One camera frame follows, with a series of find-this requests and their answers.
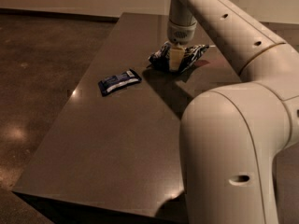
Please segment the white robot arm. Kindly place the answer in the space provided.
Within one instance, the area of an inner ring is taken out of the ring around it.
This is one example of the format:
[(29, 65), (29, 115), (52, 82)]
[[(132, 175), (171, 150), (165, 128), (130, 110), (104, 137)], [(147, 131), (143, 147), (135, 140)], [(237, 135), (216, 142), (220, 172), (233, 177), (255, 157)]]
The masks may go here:
[(229, 0), (171, 0), (168, 37), (201, 26), (240, 77), (186, 107), (179, 151), (190, 224), (278, 224), (274, 158), (299, 138), (299, 56)]

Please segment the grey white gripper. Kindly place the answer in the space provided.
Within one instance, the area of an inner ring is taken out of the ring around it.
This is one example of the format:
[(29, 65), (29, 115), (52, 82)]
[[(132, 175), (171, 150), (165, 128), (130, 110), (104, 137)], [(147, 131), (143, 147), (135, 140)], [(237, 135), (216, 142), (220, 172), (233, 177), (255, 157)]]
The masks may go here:
[(169, 50), (169, 70), (177, 72), (184, 58), (185, 49), (181, 45), (188, 44), (194, 37), (197, 23), (182, 26), (171, 21), (167, 24), (167, 37), (172, 43)]

